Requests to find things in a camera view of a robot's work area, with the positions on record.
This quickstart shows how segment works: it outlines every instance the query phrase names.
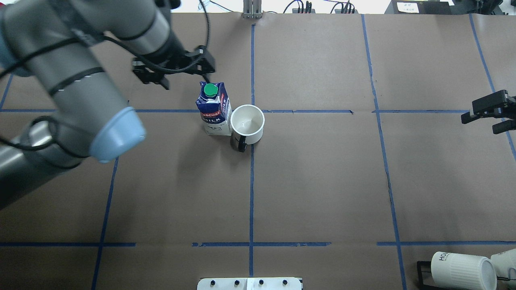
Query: white label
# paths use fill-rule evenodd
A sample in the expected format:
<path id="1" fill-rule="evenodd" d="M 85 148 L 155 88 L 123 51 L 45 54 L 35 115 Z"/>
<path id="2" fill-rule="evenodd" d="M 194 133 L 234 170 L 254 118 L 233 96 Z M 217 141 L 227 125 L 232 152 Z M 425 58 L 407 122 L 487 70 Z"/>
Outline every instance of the white label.
<path id="1" fill-rule="evenodd" d="M 402 3 L 398 2 L 398 11 L 405 13 L 419 13 L 417 3 Z"/>

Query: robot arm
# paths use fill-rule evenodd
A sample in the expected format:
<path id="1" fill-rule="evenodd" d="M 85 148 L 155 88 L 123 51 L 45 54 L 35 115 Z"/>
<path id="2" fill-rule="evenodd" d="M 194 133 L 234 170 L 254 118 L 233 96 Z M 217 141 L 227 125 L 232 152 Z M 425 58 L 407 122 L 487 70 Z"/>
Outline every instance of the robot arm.
<path id="1" fill-rule="evenodd" d="M 196 73 L 207 78 L 207 73 L 215 71 L 205 47 L 188 53 L 171 30 L 170 8 L 179 3 L 30 0 L 0 9 L 0 62 L 4 67 L 63 40 L 80 40 L 38 55 L 15 71 L 20 76 L 35 75 L 57 111 L 51 118 L 32 122 L 12 140 L 26 147 L 51 141 L 50 146 L 38 151 L 0 146 L 0 208 L 77 167 L 88 156 L 106 163 L 144 140 L 146 132 L 135 110 L 127 107 L 126 99 L 88 49 L 106 39 L 104 31 L 163 68 L 149 71 L 142 59 L 135 59 L 133 71 L 144 83 L 167 87 L 165 73 Z M 197 65 L 182 70 L 192 58 Z"/>

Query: table surface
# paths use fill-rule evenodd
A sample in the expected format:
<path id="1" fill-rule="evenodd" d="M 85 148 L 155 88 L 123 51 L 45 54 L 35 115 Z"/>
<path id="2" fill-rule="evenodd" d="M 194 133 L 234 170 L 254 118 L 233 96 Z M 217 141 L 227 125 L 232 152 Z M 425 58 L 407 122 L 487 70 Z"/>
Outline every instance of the table surface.
<path id="1" fill-rule="evenodd" d="M 187 49 L 203 15 L 177 14 Z M 211 14 L 213 82 L 265 112 L 245 153 L 207 136 L 198 76 L 143 85 L 93 48 L 138 109 L 145 142 L 92 158 L 0 211 L 2 289 L 193 289 L 200 278 L 303 277 L 305 289 L 416 289 L 436 251 L 516 248 L 513 133 L 462 125 L 471 101 L 516 93 L 516 18 Z M 54 105 L 5 78 L 2 134 Z"/>

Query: white bracket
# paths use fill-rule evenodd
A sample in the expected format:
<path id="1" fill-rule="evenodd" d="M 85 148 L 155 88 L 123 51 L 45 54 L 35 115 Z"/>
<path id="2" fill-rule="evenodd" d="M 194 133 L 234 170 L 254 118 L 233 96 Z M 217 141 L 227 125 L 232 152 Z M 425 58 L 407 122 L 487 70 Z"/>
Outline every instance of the white bracket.
<path id="1" fill-rule="evenodd" d="M 243 18 L 262 18 L 262 0 L 244 0 Z"/>
<path id="2" fill-rule="evenodd" d="M 301 278 L 204 278 L 197 290 L 303 290 Z"/>

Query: mug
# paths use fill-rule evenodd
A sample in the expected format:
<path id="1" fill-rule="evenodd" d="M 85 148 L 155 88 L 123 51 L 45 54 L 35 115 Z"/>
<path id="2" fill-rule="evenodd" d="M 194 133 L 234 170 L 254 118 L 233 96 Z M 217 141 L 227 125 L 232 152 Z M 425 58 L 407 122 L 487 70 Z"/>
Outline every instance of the mug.
<path id="1" fill-rule="evenodd" d="M 482 256 L 437 252 L 430 264 L 438 287 L 495 290 L 496 272 L 491 260 Z"/>
<path id="2" fill-rule="evenodd" d="M 510 279 L 506 282 L 509 289 L 516 289 L 516 249 L 492 255 L 491 262 L 498 276 Z"/>
<path id="3" fill-rule="evenodd" d="M 265 116 L 260 108 L 242 105 L 231 113 L 232 139 L 238 142 L 238 150 L 244 152 L 247 145 L 255 144 L 263 135 Z"/>

